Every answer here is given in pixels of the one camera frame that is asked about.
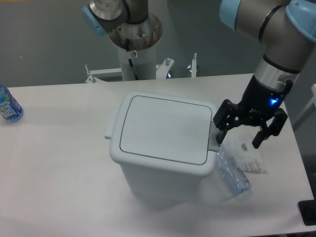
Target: crushed plastic bottle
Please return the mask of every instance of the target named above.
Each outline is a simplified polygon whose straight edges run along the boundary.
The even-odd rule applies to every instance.
[[[251,188],[246,175],[236,166],[229,150],[223,144],[217,153],[216,167],[221,174],[222,180],[234,196],[242,194]]]

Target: gray wall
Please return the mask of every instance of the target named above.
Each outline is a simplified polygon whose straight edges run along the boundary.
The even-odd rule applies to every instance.
[[[87,27],[81,8],[88,0],[0,2],[0,82],[7,86],[83,83],[91,70],[118,68],[108,37]],[[176,60],[175,77],[188,77],[186,67],[197,52],[198,76],[254,72],[264,47],[220,22],[220,0],[150,0],[150,11],[163,23],[158,63]],[[314,54],[286,100],[293,118],[312,97]],[[316,113],[296,132],[309,172],[316,172]]]

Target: robot arm cylinder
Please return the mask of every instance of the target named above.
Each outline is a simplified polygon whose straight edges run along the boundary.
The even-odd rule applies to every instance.
[[[148,18],[148,0],[91,0],[82,13],[91,29],[104,35],[123,23],[144,22]]]

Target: plastic water bottle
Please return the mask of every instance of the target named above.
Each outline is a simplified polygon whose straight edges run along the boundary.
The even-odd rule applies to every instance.
[[[224,145],[221,145],[221,149],[217,153],[216,167],[227,188],[234,196],[251,188],[244,172],[236,166],[233,157]]]
[[[0,84],[0,115],[9,122],[16,122],[23,116],[23,109],[11,95],[8,88]]]

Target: bottle label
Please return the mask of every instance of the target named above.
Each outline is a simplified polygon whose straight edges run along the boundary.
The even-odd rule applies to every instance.
[[[11,94],[6,96],[6,100],[0,104],[0,114],[7,120],[18,117],[21,110],[21,106]]]

